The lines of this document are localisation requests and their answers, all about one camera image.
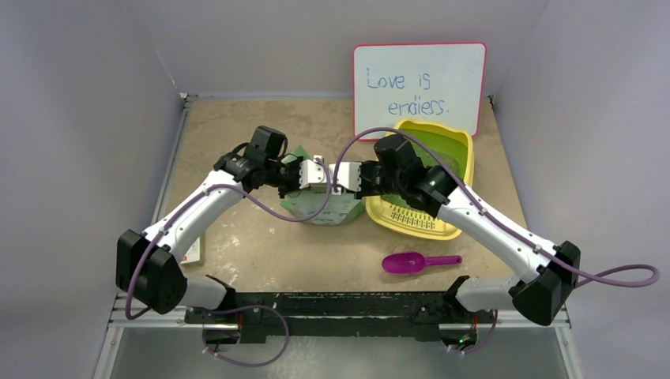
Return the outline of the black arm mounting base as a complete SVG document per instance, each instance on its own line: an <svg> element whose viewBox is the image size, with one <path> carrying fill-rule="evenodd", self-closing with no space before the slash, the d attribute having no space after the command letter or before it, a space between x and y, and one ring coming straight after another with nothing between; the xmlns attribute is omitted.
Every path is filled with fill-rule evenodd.
<svg viewBox="0 0 670 379"><path fill-rule="evenodd" d="M241 343L264 343L270 336L407 337L471 347L490 310L459 305L455 288L402 292L237 292L223 313L187 310L188 324L208 329L206 341L224 339L224 326Z"/></svg>

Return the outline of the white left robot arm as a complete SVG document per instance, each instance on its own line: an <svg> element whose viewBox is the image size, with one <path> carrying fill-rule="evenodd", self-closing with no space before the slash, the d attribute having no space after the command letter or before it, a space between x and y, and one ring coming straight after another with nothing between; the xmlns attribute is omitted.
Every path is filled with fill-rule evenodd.
<svg viewBox="0 0 670 379"><path fill-rule="evenodd" d="M235 315L235 291L212 276L188 276L180 263L187 250L224 212L251 190L272 186L286 194L299 184L299 164L283 164L287 137L259 126L250 141L222 155L203 183L163 219L117 241L115 284L128 300L166 314L176 306L205 309L217 323Z"/></svg>

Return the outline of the yellow sifting litter tray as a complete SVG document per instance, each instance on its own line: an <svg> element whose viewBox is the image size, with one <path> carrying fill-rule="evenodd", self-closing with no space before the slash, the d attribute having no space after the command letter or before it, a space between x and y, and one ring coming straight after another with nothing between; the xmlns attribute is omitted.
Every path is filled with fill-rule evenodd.
<svg viewBox="0 0 670 379"><path fill-rule="evenodd" d="M466 143L469 146L469 169L471 170L472 181L474 178L474 147L470 134L462 129L455 129L437 122L415 120L405 118L400 120L396 129L419 129L447 135ZM377 224L403 235L409 235L416 238L430 240L447 241L456 238L461 231L456 227L441 220L430 217L425 212L420 212L414 208L406 209L392 205L383 201L381 196L368 197L365 199L365 209L369 217Z"/></svg>

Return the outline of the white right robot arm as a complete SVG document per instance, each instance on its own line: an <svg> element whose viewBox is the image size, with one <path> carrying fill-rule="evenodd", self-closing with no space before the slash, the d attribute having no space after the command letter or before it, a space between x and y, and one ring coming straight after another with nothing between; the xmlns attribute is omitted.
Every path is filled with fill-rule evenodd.
<svg viewBox="0 0 670 379"><path fill-rule="evenodd" d="M426 166L416 155L419 142L393 133L374 145L377 162L361 170L365 195L394 194L411 208L455 226L500 258L515 274L503 291L503 306L512 306L529 321L550 325L575 289L581 251L559 245L526 230L475 194L444 163Z"/></svg>

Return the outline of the green cat litter bag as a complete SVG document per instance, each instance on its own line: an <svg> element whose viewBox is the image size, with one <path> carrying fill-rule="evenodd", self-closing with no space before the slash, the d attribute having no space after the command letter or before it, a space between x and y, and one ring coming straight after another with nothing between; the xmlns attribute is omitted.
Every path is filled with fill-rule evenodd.
<svg viewBox="0 0 670 379"><path fill-rule="evenodd" d="M311 216L322 204L326 190L324 187L310 188L287 194L280 201L282 208L287 210L293 218ZM306 223L318 226L340 226L353 221L364 212L362 200L355 199L352 193L345 193L342 189L338 194L332 194L324 209Z"/></svg>

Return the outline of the purple plastic litter scoop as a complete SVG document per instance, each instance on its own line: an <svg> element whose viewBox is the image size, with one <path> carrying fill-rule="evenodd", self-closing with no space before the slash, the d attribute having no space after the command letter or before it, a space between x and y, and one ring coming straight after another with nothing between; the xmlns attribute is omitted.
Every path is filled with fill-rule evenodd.
<svg viewBox="0 0 670 379"><path fill-rule="evenodd" d="M391 274L416 274L431 266L459 265L463 261L460 255L426 257L416 251L393 253L382 260L382 268Z"/></svg>

